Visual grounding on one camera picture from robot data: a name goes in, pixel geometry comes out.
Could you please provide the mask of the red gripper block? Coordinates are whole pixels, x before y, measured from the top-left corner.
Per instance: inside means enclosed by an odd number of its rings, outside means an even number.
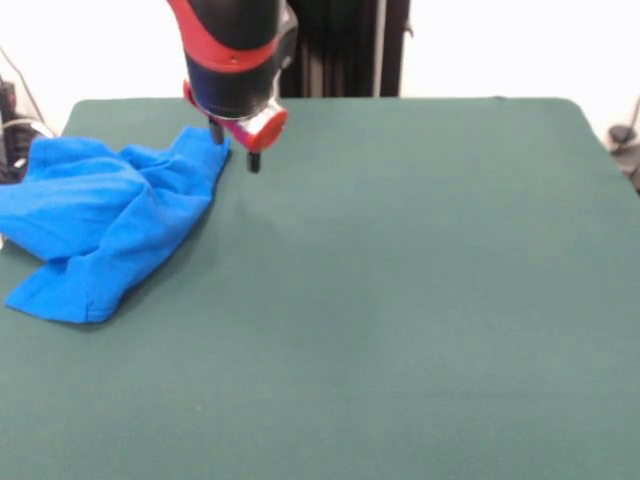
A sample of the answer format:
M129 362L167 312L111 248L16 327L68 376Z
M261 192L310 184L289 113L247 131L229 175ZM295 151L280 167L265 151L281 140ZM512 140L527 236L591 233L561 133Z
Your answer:
M241 119L215 117L195 100L191 84L183 81L184 98L208 119L209 130L216 145L222 145L229 133L247 152L247 169L252 174L261 170L261 153L279 138L288 120L288 110L273 96L255 115Z

